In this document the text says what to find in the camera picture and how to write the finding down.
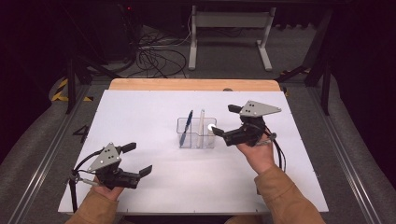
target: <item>black stand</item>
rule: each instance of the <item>black stand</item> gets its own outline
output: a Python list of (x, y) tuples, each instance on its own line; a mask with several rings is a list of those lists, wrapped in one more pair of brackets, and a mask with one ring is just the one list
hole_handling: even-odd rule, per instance
[(82, 85), (89, 85), (92, 82), (88, 66), (111, 78), (120, 76), (105, 69), (103, 66), (87, 57), (82, 56), (82, 54), (78, 52), (78, 31), (76, 30), (75, 24), (70, 21), (70, 16), (67, 14), (61, 0), (42, 0), (41, 3), (45, 8), (45, 12), (52, 19), (54, 27), (58, 28), (59, 46), (62, 48), (67, 60), (68, 106), (66, 114), (69, 114), (76, 105), (75, 77), (78, 77)]
[(332, 18), (332, 8), (329, 8), (323, 16), (317, 32), (312, 40), (308, 52), (305, 55), (303, 65), (287, 72), (285, 75), (275, 79), (277, 82), (283, 82), (291, 77), (294, 77), (308, 68), (311, 68), (308, 76), (304, 83), (307, 87), (314, 87), (318, 84), (321, 76), (323, 77), (322, 94), (321, 94), (321, 106), (323, 112), (329, 115), (328, 102), (329, 102), (329, 90), (330, 90), (330, 79), (331, 72), (329, 66), (330, 52), (328, 40), (326, 38), (326, 32), (329, 22)]

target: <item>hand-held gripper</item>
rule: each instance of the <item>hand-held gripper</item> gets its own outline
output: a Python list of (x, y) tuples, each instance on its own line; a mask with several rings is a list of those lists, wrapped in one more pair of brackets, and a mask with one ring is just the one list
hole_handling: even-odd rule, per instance
[[(76, 184), (78, 181), (94, 185), (94, 186), (106, 186), (108, 189), (114, 189), (115, 187), (122, 187), (127, 189), (136, 189), (140, 179), (146, 175), (149, 175), (152, 170), (152, 165), (139, 171), (138, 174), (124, 172), (119, 168), (121, 163), (121, 152), (127, 153), (136, 148), (136, 143), (130, 143), (123, 147), (114, 147), (112, 143), (109, 143), (106, 147), (101, 150), (93, 152), (87, 158), (82, 160), (75, 169), (72, 170), (67, 182), (70, 186), (72, 195), (73, 211), (76, 212), (77, 207), (77, 196), (76, 196)], [(90, 158), (98, 156), (92, 165), (88, 168), (88, 171), (79, 170), (81, 165), (89, 160)], [(96, 175), (99, 183), (91, 181), (89, 179), (81, 178), (78, 172), (86, 172), (89, 174)]]
[(272, 141), (276, 138), (276, 133), (268, 133), (266, 131), (267, 127), (262, 116), (280, 112), (280, 108), (254, 101), (247, 101), (243, 107), (228, 105), (228, 110), (240, 115), (242, 126), (227, 133), (221, 129), (212, 128), (213, 134), (224, 138), (227, 146), (246, 143), (248, 146), (254, 147), (260, 143), (264, 133)]

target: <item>wooden tabletop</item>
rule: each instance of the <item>wooden tabletop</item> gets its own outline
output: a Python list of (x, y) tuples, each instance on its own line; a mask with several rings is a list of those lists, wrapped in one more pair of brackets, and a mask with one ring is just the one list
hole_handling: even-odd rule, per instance
[(115, 78), (109, 90), (118, 91), (280, 91), (274, 80)]

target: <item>triangular metal plate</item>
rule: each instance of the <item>triangular metal plate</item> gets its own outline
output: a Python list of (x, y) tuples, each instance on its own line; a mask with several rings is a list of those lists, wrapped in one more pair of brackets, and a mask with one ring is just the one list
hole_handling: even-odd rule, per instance
[(242, 107), (242, 110), (239, 112), (239, 115), (244, 117), (257, 118), (264, 115), (274, 114), (280, 111), (282, 111), (282, 109), (276, 106), (266, 105), (255, 101), (247, 101), (245, 106)]
[(120, 155), (114, 145), (110, 143), (103, 149), (101, 154), (99, 154), (96, 160), (92, 163), (88, 169), (88, 172), (98, 170), (118, 161), (121, 161)]

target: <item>metal rail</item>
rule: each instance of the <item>metal rail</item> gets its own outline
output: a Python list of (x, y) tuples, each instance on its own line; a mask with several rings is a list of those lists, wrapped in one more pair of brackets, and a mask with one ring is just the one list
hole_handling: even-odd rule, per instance
[(346, 174), (346, 179), (349, 182), (349, 185), (355, 194), (355, 197), (358, 201), (359, 206), (361, 207), (361, 211), (363, 212), (364, 217), (366, 218), (367, 223), (380, 224), (382, 223), (379, 219), (378, 213), (375, 211), (375, 208), (370, 200), (370, 197), (361, 182), (361, 178), (356, 172), (352, 161), (349, 159), (347, 155), (347, 150), (344, 147), (337, 131), (332, 124), (332, 120), (329, 116), (326, 116), (320, 106), (320, 96), (319, 93), (315, 90), (315, 88), (307, 88), (309, 95), (315, 102), (315, 107), (319, 114), (321, 115), (322, 120), (324, 121), (327, 131), (332, 139), (332, 147), (334, 149), (335, 155), (337, 159), (340, 161), (341, 167)]
[(84, 96), (86, 95), (88, 89), (89, 89), (88, 86), (82, 86), (81, 89), (79, 90), (76, 105), (70, 111), (69, 114), (65, 115), (61, 126), (59, 127), (58, 131), (53, 137), (52, 142), (49, 145), (49, 148), (47, 149), (47, 152), (43, 157), (43, 160), (40, 162), (37, 169), (35, 170), (33, 177), (30, 180), (30, 183), (26, 188), (26, 191), (23, 193), (20, 202), (15, 208), (14, 213), (9, 219), (8, 224), (22, 223), (24, 218), (26, 217), (26, 214), (29, 211), (29, 208), (32, 205), (33, 200), (35, 199), (35, 196), (40, 190), (40, 187), (43, 184), (47, 176), (47, 173), (50, 170), (50, 167), (56, 157), (56, 154), (58, 153), (60, 145), (64, 140), (64, 134), (67, 131), (67, 128), (69, 127), (71, 120), (75, 116), (76, 111), (78, 110), (79, 105), (83, 101)]

